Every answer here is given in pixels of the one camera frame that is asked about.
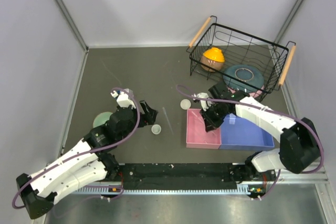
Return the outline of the white crucible cup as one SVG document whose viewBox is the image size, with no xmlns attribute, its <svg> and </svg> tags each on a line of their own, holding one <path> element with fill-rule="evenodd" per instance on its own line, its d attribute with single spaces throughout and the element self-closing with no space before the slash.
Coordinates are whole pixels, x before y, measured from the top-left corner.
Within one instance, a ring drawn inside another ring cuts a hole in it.
<svg viewBox="0 0 336 224">
<path fill-rule="evenodd" d="M 161 133 L 161 126 L 158 125 L 158 124 L 155 124 L 151 127 L 151 132 L 154 134 L 154 135 L 159 135 Z"/>
</svg>

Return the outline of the white crucible lid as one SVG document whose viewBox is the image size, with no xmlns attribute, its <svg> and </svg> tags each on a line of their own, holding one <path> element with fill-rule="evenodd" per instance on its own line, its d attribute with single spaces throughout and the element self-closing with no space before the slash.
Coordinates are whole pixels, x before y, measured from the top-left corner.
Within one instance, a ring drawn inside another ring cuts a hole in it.
<svg viewBox="0 0 336 224">
<path fill-rule="evenodd" d="M 191 102 L 190 102 L 190 100 L 188 100 L 188 99 L 183 99 L 183 100 L 180 102 L 180 107 L 181 107 L 183 110 L 188 110 L 188 109 L 191 107 Z"/>
</svg>

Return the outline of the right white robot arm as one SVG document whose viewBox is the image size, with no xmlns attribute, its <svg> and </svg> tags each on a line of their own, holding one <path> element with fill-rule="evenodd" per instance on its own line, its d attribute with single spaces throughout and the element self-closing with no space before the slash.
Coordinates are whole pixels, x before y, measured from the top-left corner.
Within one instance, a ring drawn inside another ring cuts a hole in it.
<svg viewBox="0 0 336 224">
<path fill-rule="evenodd" d="M 231 92 L 223 82 L 212 86 L 208 92 L 195 94 L 194 98 L 201 102 L 206 131 L 219 128 L 227 115 L 234 114 L 260 127 L 279 142 L 278 149 L 261 151 L 247 158 L 245 174 L 252 180 L 274 169 L 300 174 L 322 157 L 314 124 L 308 118 L 299 120 L 271 110 L 244 90 Z"/>
</svg>

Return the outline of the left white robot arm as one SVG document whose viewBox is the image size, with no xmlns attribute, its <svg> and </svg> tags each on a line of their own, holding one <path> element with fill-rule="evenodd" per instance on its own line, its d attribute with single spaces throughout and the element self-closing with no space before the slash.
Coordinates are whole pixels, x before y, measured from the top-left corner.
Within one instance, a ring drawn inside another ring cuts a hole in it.
<svg viewBox="0 0 336 224">
<path fill-rule="evenodd" d="M 17 177 L 20 198 L 30 219 L 43 216 L 64 197 L 90 183 L 117 178 L 119 163 L 110 151 L 134 129 L 156 121 L 157 110 L 145 101 L 140 101 L 140 106 L 142 112 L 130 105 L 98 114 L 93 128 L 71 150 L 44 169 Z"/>
</svg>

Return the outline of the pink plastic bin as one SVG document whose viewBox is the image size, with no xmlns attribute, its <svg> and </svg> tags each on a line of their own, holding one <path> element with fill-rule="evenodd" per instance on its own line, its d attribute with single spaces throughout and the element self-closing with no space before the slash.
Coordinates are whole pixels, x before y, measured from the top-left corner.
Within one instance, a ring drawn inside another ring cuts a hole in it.
<svg viewBox="0 0 336 224">
<path fill-rule="evenodd" d="M 204 144 L 190 144 L 187 141 L 193 138 L 205 138 L 205 134 L 207 133 L 205 131 L 205 123 L 200 122 L 198 120 L 193 120 L 190 116 L 191 111 L 196 111 L 200 109 L 188 109 L 187 110 L 187 127 L 186 127 L 186 147 L 187 148 L 203 148 L 203 149 L 212 149 L 217 150 L 221 146 L 221 131 L 220 129 L 213 130 L 214 132 L 217 132 L 220 134 L 220 142 L 218 145 L 204 145 Z"/>
</svg>

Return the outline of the clear test tube rack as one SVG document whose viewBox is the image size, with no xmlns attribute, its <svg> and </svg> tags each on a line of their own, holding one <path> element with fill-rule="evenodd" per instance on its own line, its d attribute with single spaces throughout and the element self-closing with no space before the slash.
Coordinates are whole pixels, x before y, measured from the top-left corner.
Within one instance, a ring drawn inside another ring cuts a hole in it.
<svg viewBox="0 0 336 224">
<path fill-rule="evenodd" d="M 131 100 L 131 101 L 133 101 L 133 99 L 134 99 L 133 91 L 130 90 L 130 89 L 127 89 L 127 92 L 128 92 L 128 99 Z"/>
</svg>

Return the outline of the blue plastic bin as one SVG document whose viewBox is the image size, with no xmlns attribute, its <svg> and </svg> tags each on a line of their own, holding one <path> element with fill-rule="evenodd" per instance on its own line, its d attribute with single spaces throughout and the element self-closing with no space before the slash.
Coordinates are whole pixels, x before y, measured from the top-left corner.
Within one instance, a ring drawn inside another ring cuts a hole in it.
<svg viewBox="0 0 336 224">
<path fill-rule="evenodd" d="M 220 126 L 220 150 L 268 151 L 275 147 L 273 137 L 256 124 L 229 114 Z"/>
</svg>

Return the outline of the light green plate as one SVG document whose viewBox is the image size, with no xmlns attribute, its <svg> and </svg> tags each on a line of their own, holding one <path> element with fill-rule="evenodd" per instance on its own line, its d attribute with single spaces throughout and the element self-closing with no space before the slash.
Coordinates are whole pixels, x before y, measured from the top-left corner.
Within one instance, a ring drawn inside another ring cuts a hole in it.
<svg viewBox="0 0 336 224">
<path fill-rule="evenodd" d="M 92 127 L 95 128 L 95 127 L 105 124 L 106 121 L 109 120 L 111 114 L 112 112 L 102 112 L 98 114 L 93 121 Z"/>
</svg>

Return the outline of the pink plate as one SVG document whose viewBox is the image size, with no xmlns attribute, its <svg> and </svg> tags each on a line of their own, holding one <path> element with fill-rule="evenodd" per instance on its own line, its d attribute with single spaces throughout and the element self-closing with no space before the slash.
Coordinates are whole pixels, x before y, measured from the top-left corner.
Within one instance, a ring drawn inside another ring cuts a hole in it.
<svg viewBox="0 0 336 224">
<path fill-rule="evenodd" d="M 240 92 L 240 93 L 248 94 L 250 97 L 253 97 L 253 98 L 257 98 L 258 96 L 260 96 L 264 90 L 264 86 L 262 86 L 261 88 L 253 88 L 253 87 L 248 87 L 248 88 L 238 87 L 237 89 L 233 89 L 231 87 L 227 87 L 227 88 L 232 94 L 236 92 Z"/>
</svg>

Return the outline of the dark blue plate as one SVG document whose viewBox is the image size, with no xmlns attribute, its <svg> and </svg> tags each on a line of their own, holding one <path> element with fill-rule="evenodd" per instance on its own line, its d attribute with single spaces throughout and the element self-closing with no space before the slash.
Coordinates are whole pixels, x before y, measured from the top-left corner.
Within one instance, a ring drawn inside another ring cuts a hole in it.
<svg viewBox="0 0 336 224">
<path fill-rule="evenodd" d="M 224 71 L 223 80 L 233 90 L 256 92 L 264 86 L 263 74 L 251 65 L 233 65 Z"/>
</svg>

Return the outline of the orange and brown bowl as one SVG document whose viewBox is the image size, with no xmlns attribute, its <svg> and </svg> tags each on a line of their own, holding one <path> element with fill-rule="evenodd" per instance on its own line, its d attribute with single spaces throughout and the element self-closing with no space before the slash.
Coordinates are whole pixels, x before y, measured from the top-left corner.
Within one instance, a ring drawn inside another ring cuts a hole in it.
<svg viewBox="0 0 336 224">
<path fill-rule="evenodd" d="M 222 50 L 217 47 L 206 50 L 201 57 L 201 67 L 209 72 L 220 71 L 224 62 L 224 54 Z"/>
</svg>

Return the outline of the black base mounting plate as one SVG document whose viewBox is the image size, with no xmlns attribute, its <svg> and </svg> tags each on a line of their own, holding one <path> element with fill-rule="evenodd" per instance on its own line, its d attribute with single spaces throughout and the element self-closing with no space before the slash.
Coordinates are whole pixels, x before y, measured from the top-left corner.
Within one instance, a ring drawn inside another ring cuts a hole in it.
<svg viewBox="0 0 336 224">
<path fill-rule="evenodd" d="M 126 190 L 235 189 L 247 181 L 243 165 L 231 163 L 128 163 L 112 179 Z"/>
</svg>

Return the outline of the aluminium frame rail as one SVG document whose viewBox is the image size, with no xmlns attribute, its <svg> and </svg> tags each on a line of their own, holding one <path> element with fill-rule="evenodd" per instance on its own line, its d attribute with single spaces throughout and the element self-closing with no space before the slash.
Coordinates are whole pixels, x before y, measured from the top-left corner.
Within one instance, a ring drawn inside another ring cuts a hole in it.
<svg viewBox="0 0 336 224">
<path fill-rule="evenodd" d="M 75 172 L 62 166 L 37 180 L 34 188 L 42 197 L 54 200 L 73 193 L 112 193 L 121 188 L 130 194 L 249 194 L 253 186 L 266 191 L 274 182 L 322 184 L 328 181 L 324 169 L 313 174 L 282 170 L 259 173 L 250 165 L 214 164 L 110 164 L 91 162 Z"/>
</svg>

